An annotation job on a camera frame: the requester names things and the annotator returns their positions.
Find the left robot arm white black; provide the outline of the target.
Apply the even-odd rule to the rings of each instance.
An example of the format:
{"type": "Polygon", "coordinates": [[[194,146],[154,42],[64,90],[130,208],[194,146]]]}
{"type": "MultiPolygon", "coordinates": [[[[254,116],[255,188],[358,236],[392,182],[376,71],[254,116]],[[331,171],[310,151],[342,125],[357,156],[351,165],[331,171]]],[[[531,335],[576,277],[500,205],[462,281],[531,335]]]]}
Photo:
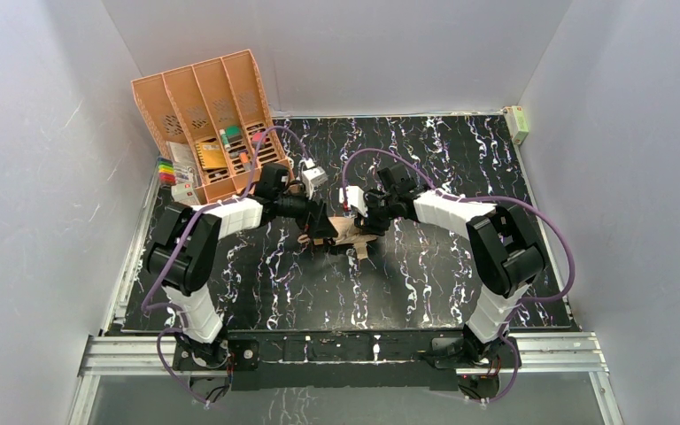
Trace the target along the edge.
{"type": "Polygon", "coordinates": [[[282,164],[261,168],[241,195],[209,205],[170,204],[155,228],[143,266],[153,284],[142,304],[144,312],[170,309],[182,322],[174,332],[181,344],[214,356],[226,335],[207,282],[220,240],[260,228],[276,218],[293,219],[311,239],[338,235],[323,200],[314,191],[327,181],[326,172],[311,160],[295,181],[282,164]]]}

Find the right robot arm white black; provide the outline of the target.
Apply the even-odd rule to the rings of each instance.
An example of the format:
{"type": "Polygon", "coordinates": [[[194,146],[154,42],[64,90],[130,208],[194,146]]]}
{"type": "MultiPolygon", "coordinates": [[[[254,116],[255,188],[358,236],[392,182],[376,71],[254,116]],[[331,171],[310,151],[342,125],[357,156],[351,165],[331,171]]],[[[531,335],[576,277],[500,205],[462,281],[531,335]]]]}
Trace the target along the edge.
{"type": "Polygon", "coordinates": [[[354,225],[381,236],[395,219],[436,226],[467,238],[482,282],[475,310],[461,339],[432,348],[431,359],[476,363],[495,356],[504,343],[511,314],[548,264],[537,232],[520,206],[467,201],[431,184],[418,183],[396,164],[378,172],[381,189],[344,185],[339,198],[355,214],[354,225]]]}

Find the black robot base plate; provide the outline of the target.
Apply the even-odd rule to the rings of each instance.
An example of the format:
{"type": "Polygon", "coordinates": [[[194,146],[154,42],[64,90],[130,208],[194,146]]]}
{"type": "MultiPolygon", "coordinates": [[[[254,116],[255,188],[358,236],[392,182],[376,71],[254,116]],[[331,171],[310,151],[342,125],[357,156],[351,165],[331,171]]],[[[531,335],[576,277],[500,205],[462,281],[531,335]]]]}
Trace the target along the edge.
{"type": "Polygon", "coordinates": [[[492,397],[503,382],[500,374],[510,375],[522,366],[517,343],[505,336],[494,357],[476,363],[429,357],[432,348],[461,339],[462,331],[236,330],[225,335],[214,356],[176,338],[172,366],[196,376],[232,372],[237,390],[429,386],[492,397]]]}

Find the beige folding umbrella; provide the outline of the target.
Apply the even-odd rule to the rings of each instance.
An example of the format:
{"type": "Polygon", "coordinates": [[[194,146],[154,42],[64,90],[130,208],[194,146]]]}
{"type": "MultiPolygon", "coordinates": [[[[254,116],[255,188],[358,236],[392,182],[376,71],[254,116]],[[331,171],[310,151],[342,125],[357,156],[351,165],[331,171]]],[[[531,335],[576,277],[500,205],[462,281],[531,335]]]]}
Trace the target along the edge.
{"type": "Polygon", "coordinates": [[[310,238],[307,234],[302,234],[297,241],[301,244],[313,243],[314,245],[345,246],[350,245],[358,260],[368,258],[368,244],[375,241],[378,236],[365,234],[354,224],[352,217],[330,216],[329,221],[337,232],[337,236],[330,238],[310,238]]]}

